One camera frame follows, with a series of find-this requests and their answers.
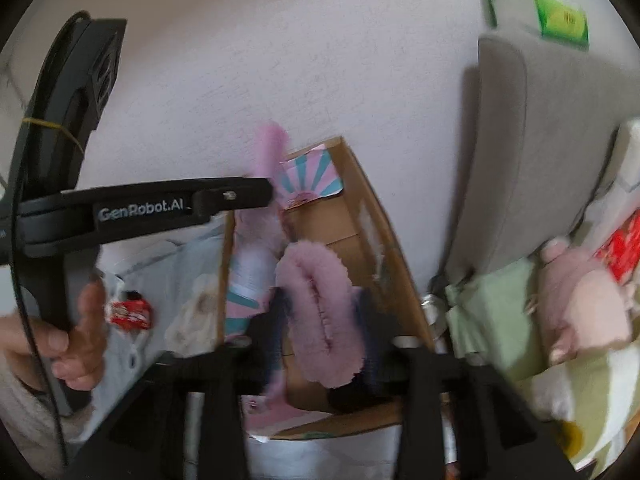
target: plush toy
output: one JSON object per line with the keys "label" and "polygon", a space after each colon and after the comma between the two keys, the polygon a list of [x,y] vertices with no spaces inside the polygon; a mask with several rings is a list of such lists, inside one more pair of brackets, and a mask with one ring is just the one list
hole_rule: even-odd
{"label": "plush toy", "polygon": [[565,238],[546,243],[541,256],[536,310],[551,366],[631,341],[633,288],[621,288],[601,261]]}
{"label": "plush toy", "polygon": [[302,376],[325,388],[348,384],[364,363],[353,287],[346,267],[326,246],[289,245],[276,267],[276,286],[291,301],[289,338]]}

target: white wall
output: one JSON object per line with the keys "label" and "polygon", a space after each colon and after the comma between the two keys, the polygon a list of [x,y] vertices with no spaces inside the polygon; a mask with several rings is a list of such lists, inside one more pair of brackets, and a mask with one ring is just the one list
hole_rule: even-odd
{"label": "white wall", "polygon": [[[568,1],[587,10],[594,53],[640,66],[607,0]],[[129,20],[81,187],[241,174],[268,119],[292,149],[344,135],[425,287],[468,163],[480,0],[38,0],[12,41],[24,94],[79,9]]]}

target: black cable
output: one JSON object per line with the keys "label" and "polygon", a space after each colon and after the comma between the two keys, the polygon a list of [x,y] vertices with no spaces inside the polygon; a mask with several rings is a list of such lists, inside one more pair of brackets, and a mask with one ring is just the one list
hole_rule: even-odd
{"label": "black cable", "polygon": [[[38,97],[38,90],[40,88],[40,83],[44,78],[46,78],[48,73],[48,68],[50,68],[48,60],[52,59],[52,55],[55,54],[55,47],[58,44],[58,40],[62,35],[66,32],[67,27],[77,20],[90,19],[89,14],[86,12],[78,12],[73,15],[62,27],[62,30],[58,33],[51,50],[47,54],[47,60],[43,66],[43,70],[40,73],[38,81],[36,83],[35,89],[33,91],[33,97],[31,105],[35,108],[35,101]],[[14,286],[14,296],[15,303],[18,309],[18,314],[20,316],[20,321],[22,323],[22,328],[24,330],[24,334],[27,338],[27,342],[29,343],[29,348],[31,350],[31,355],[36,363],[36,369],[38,371],[38,375],[40,377],[40,381],[44,386],[45,393],[47,394],[47,399],[49,400],[49,407],[51,409],[51,415],[53,416],[54,428],[56,431],[56,441],[58,443],[58,450],[60,452],[60,460],[62,465],[66,467],[69,463],[68,460],[68,452],[66,450],[66,441],[65,434],[62,430],[62,418],[60,417],[60,410],[58,409],[58,402],[56,400],[55,395],[53,394],[53,387],[51,382],[49,381],[49,377],[44,367],[44,363],[42,361],[42,356],[38,351],[38,346],[36,345],[36,340],[33,335],[33,330],[31,329],[31,324],[29,322],[29,314],[27,313],[27,308],[24,304],[24,296],[22,294],[22,287],[20,286],[20,279],[18,274],[15,272],[15,257],[17,254],[17,236],[16,236],[16,225],[17,225],[17,213],[18,206],[20,203],[20,199],[22,197],[22,187],[24,183],[24,173],[25,173],[25,161],[27,159],[26,151],[29,149],[28,142],[30,136],[27,134],[24,136],[23,145],[20,146],[20,136],[18,136],[18,142],[14,150],[14,156],[20,157],[18,164],[15,165],[15,172],[12,171],[10,174],[10,182],[8,189],[12,190],[11,200],[9,202],[9,267],[11,269],[11,278]]]}
{"label": "black cable", "polygon": [[12,200],[10,202],[9,207],[9,267],[11,269],[11,278],[14,284],[14,295],[15,295],[15,303],[18,309],[18,314],[20,315],[20,321],[22,322],[22,327],[24,329],[24,334],[27,337],[27,341],[29,343],[29,348],[31,349],[31,355],[36,363],[36,368],[38,370],[38,375],[40,376],[40,381],[42,382],[47,397],[49,399],[49,405],[51,408],[51,414],[53,416],[53,422],[56,430],[56,440],[58,441],[58,450],[60,452],[60,460],[62,461],[62,465],[66,467],[68,465],[68,453],[66,452],[66,442],[65,442],[65,434],[62,430],[62,420],[60,418],[60,411],[58,409],[58,402],[56,401],[56,397],[53,394],[53,387],[51,386],[51,382],[49,381],[49,377],[44,368],[44,363],[42,362],[42,357],[40,352],[38,351],[38,346],[36,345],[36,339],[33,336],[33,330],[31,329],[31,324],[29,323],[29,315],[27,314],[27,308],[24,304],[24,297],[22,295],[22,288],[20,287],[20,281],[17,273],[15,272],[15,253],[16,253],[16,219],[17,219],[17,209],[18,209],[18,199],[20,197],[20,188],[22,187],[22,173],[24,171],[23,164],[20,164],[20,171],[16,176],[14,186],[17,186],[16,192],[14,193]]}

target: brown cardboard box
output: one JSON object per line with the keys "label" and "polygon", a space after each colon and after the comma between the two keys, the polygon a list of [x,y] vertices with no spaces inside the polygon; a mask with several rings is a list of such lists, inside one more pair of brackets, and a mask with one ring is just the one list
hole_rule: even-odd
{"label": "brown cardboard box", "polygon": [[[404,256],[367,177],[341,137],[324,144],[329,149],[344,190],[338,196],[316,200],[287,211],[287,221],[299,239],[322,242],[334,250],[347,267],[353,285],[369,287],[376,303],[396,314],[407,335],[418,336],[432,347],[428,325]],[[310,148],[293,153],[289,158],[295,158]],[[229,219],[225,244],[227,262],[232,249],[233,215],[229,215]],[[220,292],[222,305],[225,304],[227,278],[223,273]],[[223,308],[220,313],[223,321]],[[224,322],[219,323],[221,329],[223,325]],[[324,388],[302,378],[288,341],[283,346],[289,402],[300,409],[330,412]],[[399,422],[399,403],[390,402],[348,415],[332,415],[313,424],[283,431],[275,438],[300,440],[318,436],[344,436]]]}

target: pink plush slipper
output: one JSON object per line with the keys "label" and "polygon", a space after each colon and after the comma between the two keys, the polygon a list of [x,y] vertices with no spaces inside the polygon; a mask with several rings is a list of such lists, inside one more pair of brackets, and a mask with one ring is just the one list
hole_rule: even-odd
{"label": "pink plush slipper", "polygon": [[289,337],[304,378],[325,388],[351,382],[362,368],[364,343],[340,258],[322,244],[291,244],[276,267],[276,286],[292,303]]}

